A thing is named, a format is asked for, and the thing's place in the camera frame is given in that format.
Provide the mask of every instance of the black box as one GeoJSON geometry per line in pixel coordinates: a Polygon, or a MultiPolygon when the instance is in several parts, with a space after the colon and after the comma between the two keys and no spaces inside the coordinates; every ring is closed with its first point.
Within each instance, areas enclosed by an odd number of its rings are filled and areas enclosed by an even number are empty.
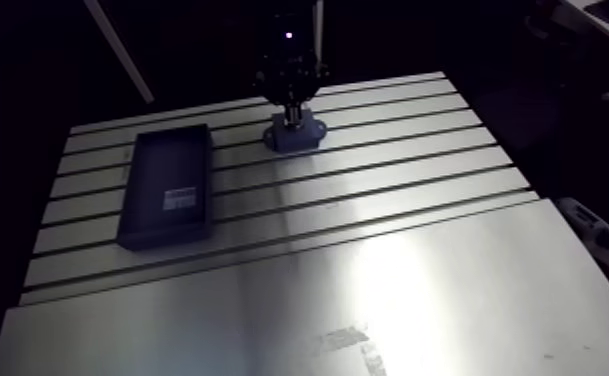
{"type": "Polygon", "coordinates": [[[138,135],[117,244],[143,250],[211,235],[212,144],[206,125],[138,135]]]}

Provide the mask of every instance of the barcode label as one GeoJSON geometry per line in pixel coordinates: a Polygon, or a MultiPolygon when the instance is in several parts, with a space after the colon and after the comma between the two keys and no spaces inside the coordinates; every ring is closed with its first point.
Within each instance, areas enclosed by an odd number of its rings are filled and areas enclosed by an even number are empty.
{"type": "Polygon", "coordinates": [[[184,209],[197,205],[197,188],[186,187],[164,192],[164,210],[184,209]]]}

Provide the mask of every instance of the dark background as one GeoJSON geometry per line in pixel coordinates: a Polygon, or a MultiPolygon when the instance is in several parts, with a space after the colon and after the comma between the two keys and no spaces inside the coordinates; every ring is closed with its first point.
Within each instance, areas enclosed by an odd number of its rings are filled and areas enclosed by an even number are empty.
{"type": "MultiPolygon", "coordinates": [[[[253,2],[102,4],[153,104],[82,1],[0,0],[0,325],[70,126],[256,95],[253,2]]],[[[609,221],[609,40],[536,38],[532,13],[530,0],[327,0],[329,84],[443,70],[539,193],[575,196],[609,221]]]]}

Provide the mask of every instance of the groove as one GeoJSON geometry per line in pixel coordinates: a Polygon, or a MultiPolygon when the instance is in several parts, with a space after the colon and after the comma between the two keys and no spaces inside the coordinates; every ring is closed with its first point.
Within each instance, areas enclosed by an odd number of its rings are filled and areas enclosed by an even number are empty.
{"type": "MultiPolygon", "coordinates": [[[[343,229],[346,229],[346,228],[366,226],[366,225],[371,225],[371,224],[374,224],[374,223],[384,222],[384,221],[387,221],[387,220],[399,219],[399,218],[406,217],[406,216],[425,214],[427,212],[431,212],[431,211],[435,211],[435,210],[441,210],[441,209],[446,209],[446,208],[457,206],[457,205],[461,205],[461,204],[473,203],[473,202],[478,202],[478,201],[482,201],[482,200],[486,200],[486,199],[497,198],[497,197],[507,196],[507,195],[516,194],[516,193],[522,193],[522,192],[531,192],[531,191],[532,191],[532,189],[530,189],[530,188],[517,188],[517,189],[512,189],[512,190],[508,190],[508,191],[504,191],[504,192],[493,193],[493,194],[490,194],[490,195],[478,196],[478,197],[474,197],[474,198],[470,198],[470,199],[466,199],[466,200],[460,200],[460,201],[450,202],[450,203],[446,203],[446,204],[442,204],[442,205],[432,206],[432,207],[429,207],[429,208],[426,208],[426,209],[419,209],[419,210],[410,211],[410,212],[406,212],[406,213],[400,213],[400,214],[396,214],[396,215],[385,216],[385,217],[381,217],[381,218],[373,219],[373,220],[369,220],[369,221],[357,222],[357,223],[354,223],[354,224],[332,227],[332,228],[328,228],[328,229],[325,229],[325,230],[312,231],[312,232],[308,232],[308,233],[305,233],[305,234],[294,235],[294,236],[286,236],[286,237],[279,238],[279,239],[274,239],[274,240],[269,240],[269,241],[257,242],[257,243],[252,243],[252,244],[248,244],[248,245],[228,248],[228,249],[224,249],[224,250],[220,250],[220,251],[215,251],[212,254],[185,256],[185,257],[177,258],[177,259],[174,259],[174,260],[159,261],[159,262],[151,263],[151,264],[148,264],[148,265],[133,266],[133,267],[128,267],[128,268],[124,268],[124,269],[120,269],[120,270],[115,270],[115,271],[99,272],[99,273],[94,273],[94,274],[87,275],[87,276],[82,276],[82,277],[68,278],[68,279],[64,279],[64,280],[61,280],[61,281],[46,282],[46,283],[42,283],[42,284],[39,284],[39,285],[36,285],[36,286],[24,287],[22,289],[22,293],[27,293],[27,292],[37,291],[37,290],[43,290],[43,289],[52,288],[52,287],[60,287],[60,286],[63,286],[63,285],[68,285],[68,284],[73,284],[73,283],[80,283],[80,282],[89,281],[89,280],[96,279],[96,278],[110,277],[110,276],[115,276],[115,275],[120,275],[120,274],[127,274],[127,273],[137,272],[137,271],[141,271],[141,270],[147,270],[147,269],[151,269],[151,268],[158,268],[158,267],[173,265],[173,264],[177,264],[177,263],[187,262],[187,261],[194,261],[194,260],[199,260],[199,259],[203,259],[203,258],[206,258],[206,257],[213,257],[213,256],[218,256],[218,255],[222,255],[222,254],[226,254],[226,253],[239,252],[239,251],[244,251],[244,250],[249,250],[249,249],[254,249],[254,248],[259,248],[259,247],[265,247],[265,246],[269,246],[269,245],[273,245],[273,244],[278,244],[278,243],[285,243],[285,242],[294,241],[294,240],[297,240],[297,239],[302,239],[302,238],[307,238],[307,237],[311,237],[311,236],[322,235],[322,234],[329,233],[329,232],[339,231],[339,230],[343,230],[343,229]]],[[[460,216],[456,216],[456,217],[445,218],[445,219],[436,220],[436,221],[432,221],[432,222],[428,222],[428,223],[418,224],[418,225],[411,226],[411,227],[400,228],[400,229],[395,229],[395,230],[389,230],[389,231],[386,231],[386,232],[383,232],[383,233],[377,233],[377,234],[372,234],[372,235],[367,235],[367,236],[360,236],[360,237],[357,237],[357,238],[353,238],[353,239],[349,239],[349,240],[344,240],[344,241],[337,242],[337,243],[331,243],[331,244],[326,244],[326,245],[322,245],[322,246],[307,248],[307,249],[304,249],[304,250],[294,251],[294,252],[292,252],[292,254],[296,254],[296,253],[300,253],[300,252],[312,251],[312,250],[315,250],[315,249],[335,246],[335,245],[344,244],[344,243],[348,243],[348,242],[355,242],[355,241],[359,241],[359,240],[363,240],[363,239],[367,239],[367,238],[372,238],[372,237],[375,237],[375,236],[380,236],[380,235],[390,234],[390,233],[394,233],[394,232],[409,230],[409,229],[418,228],[418,227],[422,227],[422,226],[428,226],[428,225],[432,225],[432,224],[435,224],[435,223],[440,223],[440,222],[448,221],[448,220],[455,219],[455,218],[464,218],[464,217],[468,217],[468,216],[472,216],[472,215],[476,215],[476,214],[481,214],[481,213],[486,213],[486,212],[498,210],[498,209],[501,209],[501,208],[507,208],[507,207],[513,207],[513,206],[517,206],[517,205],[523,205],[523,204],[526,204],[526,203],[529,203],[529,202],[533,202],[533,201],[536,201],[536,200],[537,199],[535,199],[535,200],[529,200],[529,201],[524,201],[524,202],[516,203],[516,204],[511,204],[511,205],[507,205],[507,206],[500,206],[500,207],[497,207],[497,208],[482,210],[482,211],[473,212],[473,213],[469,213],[469,214],[464,214],[464,215],[460,215],[460,216]]],[[[272,257],[279,257],[279,256],[281,256],[281,255],[267,256],[267,257],[265,257],[263,259],[272,258],[272,257]]],[[[235,265],[244,264],[244,263],[250,263],[250,262],[256,262],[256,261],[261,261],[263,259],[244,261],[244,262],[237,263],[235,265]]],[[[219,268],[222,268],[222,267],[226,267],[226,265],[224,265],[224,266],[218,266],[218,267],[212,267],[212,268],[203,269],[203,270],[197,270],[197,271],[193,271],[191,273],[181,273],[179,275],[198,273],[198,272],[202,272],[202,271],[219,269],[219,268]]],[[[154,279],[154,280],[147,281],[147,282],[153,282],[153,281],[156,281],[156,280],[169,279],[169,278],[172,278],[172,277],[174,277],[174,276],[167,276],[167,277],[164,277],[164,278],[158,278],[158,279],[154,279]]],[[[131,284],[131,285],[137,285],[137,284],[141,284],[141,283],[144,283],[144,282],[137,282],[137,283],[134,283],[134,284],[131,284]]],[[[103,290],[103,291],[113,290],[113,289],[117,289],[117,288],[123,288],[123,287],[127,287],[127,286],[130,286],[130,285],[129,284],[128,285],[123,285],[123,286],[120,286],[120,287],[110,288],[110,289],[106,289],[106,290],[103,290]]],[[[59,298],[59,299],[56,299],[56,300],[68,299],[70,297],[72,297],[72,296],[64,297],[64,298],[59,298]]]]}
{"type": "MultiPolygon", "coordinates": [[[[426,94],[426,95],[420,95],[420,96],[417,96],[417,97],[407,97],[407,98],[400,98],[400,99],[391,99],[391,100],[388,100],[388,101],[376,102],[376,103],[370,103],[370,104],[358,104],[358,105],[352,105],[352,106],[346,106],[346,107],[336,107],[334,109],[323,110],[323,111],[316,111],[316,112],[314,112],[314,114],[326,114],[326,113],[329,113],[329,112],[354,110],[354,109],[363,108],[363,107],[371,107],[371,106],[378,106],[378,105],[385,105],[385,104],[408,102],[408,101],[415,100],[415,99],[428,99],[428,98],[435,98],[435,97],[441,97],[441,96],[452,95],[452,94],[458,94],[458,91],[452,90],[452,91],[447,91],[447,92],[438,93],[438,94],[426,94]]],[[[225,126],[220,126],[220,127],[217,127],[217,128],[213,128],[212,132],[219,131],[219,130],[231,129],[231,128],[238,128],[238,127],[243,127],[243,126],[248,126],[248,125],[255,125],[255,124],[264,123],[264,122],[268,122],[268,121],[269,121],[269,119],[267,118],[267,119],[260,119],[260,120],[251,120],[251,121],[248,121],[248,122],[242,122],[242,123],[237,123],[237,124],[230,124],[230,125],[225,125],[225,126]]],[[[76,136],[78,136],[78,135],[72,135],[72,136],[69,137],[69,139],[73,138],[73,137],[76,137],[76,136]]],[[[131,145],[133,143],[134,143],[134,141],[120,142],[120,143],[111,144],[111,145],[107,145],[107,146],[97,146],[97,147],[87,148],[87,149],[82,149],[82,150],[64,151],[63,156],[77,155],[77,154],[86,153],[86,152],[89,152],[89,151],[105,150],[105,149],[110,149],[110,148],[113,148],[113,147],[116,147],[116,146],[131,145]]],[[[233,146],[233,145],[239,145],[239,144],[229,144],[229,145],[224,145],[224,146],[233,146]]]]}

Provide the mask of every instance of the silver metal panel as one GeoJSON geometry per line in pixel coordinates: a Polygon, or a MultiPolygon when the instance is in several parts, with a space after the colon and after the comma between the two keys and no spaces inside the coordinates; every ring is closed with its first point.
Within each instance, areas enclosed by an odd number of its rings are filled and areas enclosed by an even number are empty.
{"type": "Polygon", "coordinates": [[[127,184],[129,166],[121,166],[58,177],[52,185],[51,198],[119,187],[127,184]]]}
{"type": "MultiPolygon", "coordinates": [[[[353,194],[372,188],[389,187],[408,181],[432,179],[466,171],[478,170],[511,163],[509,157],[498,146],[472,150],[420,161],[389,165],[369,170],[332,175],[298,183],[284,184],[278,187],[264,188],[257,191],[245,191],[215,198],[214,213],[216,219],[252,213],[260,210],[275,209],[287,205],[301,204],[307,201],[333,198],[343,194],[353,194]],[[355,180],[346,181],[349,177],[355,180]],[[306,192],[306,200],[287,200],[285,193],[288,187],[297,186],[297,191],[306,192]],[[236,200],[241,199],[241,206],[236,200]]],[[[77,218],[118,212],[122,209],[124,190],[101,192],[92,195],[52,201],[47,205],[43,223],[68,221],[77,218]]]]}
{"type": "Polygon", "coordinates": [[[485,128],[410,138],[218,171],[213,174],[213,189],[217,192],[245,189],[492,143],[495,139],[485,128]]]}
{"type": "Polygon", "coordinates": [[[469,202],[457,203],[419,212],[416,215],[406,215],[389,218],[379,222],[345,227],[333,232],[325,232],[314,236],[284,241],[269,246],[250,248],[240,252],[223,253],[191,261],[181,261],[170,265],[134,270],[128,273],[119,273],[107,276],[97,276],[87,280],[53,285],[36,289],[22,294],[20,305],[34,304],[64,297],[88,294],[108,289],[133,285],[136,283],[170,278],[186,273],[214,269],[249,261],[256,261],[267,257],[300,252],[325,245],[336,244],[368,236],[384,234],[406,228],[416,227],[427,223],[438,222],[445,219],[471,215],[474,213],[516,205],[539,199],[535,192],[517,192],[501,194],[486,198],[475,199],[469,202]]]}
{"type": "MultiPolygon", "coordinates": [[[[343,169],[358,168],[399,159],[416,158],[432,153],[457,150],[495,142],[485,128],[447,132],[427,137],[386,142],[371,146],[349,148],[329,153],[304,155],[292,159],[249,165],[213,174],[216,193],[269,184],[288,179],[305,178],[343,169]]],[[[51,196],[91,192],[124,186],[129,177],[129,166],[58,177],[51,196]]]]}
{"type": "Polygon", "coordinates": [[[65,200],[51,201],[45,208],[43,224],[119,211],[122,209],[123,199],[124,189],[116,189],[65,200]]]}
{"type": "MultiPolygon", "coordinates": [[[[219,220],[269,210],[286,209],[321,200],[370,194],[372,191],[379,189],[390,189],[434,178],[446,178],[455,174],[510,163],[511,160],[500,147],[473,150],[439,158],[392,164],[275,187],[222,195],[214,199],[213,214],[214,219],[219,220]]],[[[41,229],[38,232],[34,252],[48,252],[55,249],[112,240],[117,236],[118,222],[119,216],[115,215],[41,229]]]]}
{"type": "MultiPolygon", "coordinates": [[[[316,118],[325,122],[328,129],[331,129],[358,123],[385,121],[466,107],[467,103],[465,103],[463,97],[459,94],[450,94],[433,98],[325,112],[317,114],[316,118]]],[[[213,132],[213,143],[216,147],[219,147],[260,141],[262,139],[262,132],[270,125],[271,122],[266,121],[251,126],[218,129],[213,132]]]]}
{"type": "Polygon", "coordinates": [[[609,283],[548,201],[8,311],[0,376],[609,375],[609,283]]]}
{"type": "MultiPolygon", "coordinates": [[[[480,124],[481,121],[472,110],[459,110],[422,117],[400,120],[387,120],[380,123],[370,123],[363,126],[341,128],[334,126],[321,141],[318,150],[303,152],[314,154],[339,147],[357,145],[366,142],[418,135],[427,132],[455,129],[480,124]]],[[[92,168],[100,168],[131,162],[133,145],[116,146],[110,149],[88,151],[70,154],[61,158],[58,173],[67,174],[92,168]]],[[[215,168],[231,167],[244,163],[258,162],[268,159],[283,158],[264,147],[261,142],[254,144],[216,149],[213,154],[215,168]]]]}
{"type": "MultiPolygon", "coordinates": [[[[444,78],[444,74],[442,72],[434,72],[434,73],[426,73],[426,74],[418,74],[413,76],[403,76],[403,77],[392,77],[383,80],[374,80],[374,81],[363,81],[356,82],[352,84],[344,84],[344,85],[335,85],[321,88],[318,91],[318,96],[324,96],[333,93],[339,93],[343,91],[351,91],[351,90],[361,90],[368,89],[378,86],[387,86],[387,85],[395,85],[395,84],[405,84],[411,82],[418,82],[424,80],[432,80],[437,78],[444,78]]],[[[141,116],[134,116],[129,118],[117,119],[117,120],[108,120],[101,121],[98,123],[90,123],[86,125],[79,125],[71,128],[71,134],[80,134],[98,130],[106,130],[110,128],[129,126],[138,123],[145,122],[154,122],[154,121],[162,121],[170,118],[177,118],[183,116],[191,116],[197,115],[201,113],[207,112],[216,112],[216,111],[224,111],[233,109],[236,107],[246,107],[246,106],[254,106],[259,104],[266,104],[267,101],[262,97],[254,97],[248,99],[240,99],[237,101],[231,102],[222,102],[222,103],[213,103],[204,106],[198,107],[190,107],[184,108],[180,110],[174,111],[166,111],[166,112],[158,112],[156,114],[148,114],[141,116]]]]}
{"type": "MultiPolygon", "coordinates": [[[[320,142],[320,148],[315,151],[301,152],[301,155],[316,154],[321,151],[333,150],[366,143],[412,137],[432,132],[454,130],[474,125],[481,121],[472,110],[461,110],[424,117],[388,120],[371,123],[365,126],[342,128],[331,131],[320,142]]],[[[239,147],[223,148],[215,151],[213,166],[217,168],[232,167],[241,164],[280,159],[284,156],[255,143],[239,147]]]]}
{"type": "MultiPolygon", "coordinates": [[[[379,125],[352,127],[330,132],[324,145],[317,152],[333,150],[344,146],[380,142],[386,139],[395,139],[402,136],[415,136],[423,133],[439,132],[478,124],[478,119],[471,111],[453,112],[439,116],[406,119],[395,122],[386,122],[379,125]]],[[[302,153],[312,155],[314,152],[302,153]]],[[[242,162],[257,162],[263,160],[276,160],[282,155],[273,155],[262,144],[246,145],[235,148],[216,150],[214,153],[214,166],[227,167],[229,164],[237,165],[242,162]]],[[[117,189],[108,192],[95,193],[69,199],[51,201],[48,203],[43,216],[43,223],[69,220],[88,215],[97,215],[120,210],[124,191],[117,189]]]]}
{"type": "MultiPolygon", "coordinates": [[[[455,88],[448,80],[428,81],[409,85],[391,86],[378,89],[367,89],[339,93],[326,97],[316,97],[309,102],[314,111],[328,111],[341,107],[369,105],[394,100],[404,100],[427,95],[454,92],[455,88]]],[[[171,129],[194,124],[206,123],[211,128],[238,125],[247,122],[268,121],[271,115],[281,110],[271,104],[223,111],[213,114],[198,115],[182,119],[164,120],[157,123],[136,125],[133,127],[106,130],[95,133],[74,135],[66,141],[65,153],[86,149],[119,145],[134,142],[139,133],[171,129]]]]}
{"type": "Polygon", "coordinates": [[[518,170],[502,169],[223,223],[215,226],[213,237],[206,241],[157,252],[131,252],[109,244],[50,255],[31,261],[25,286],[212,254],[527,187],[518,170]]]}

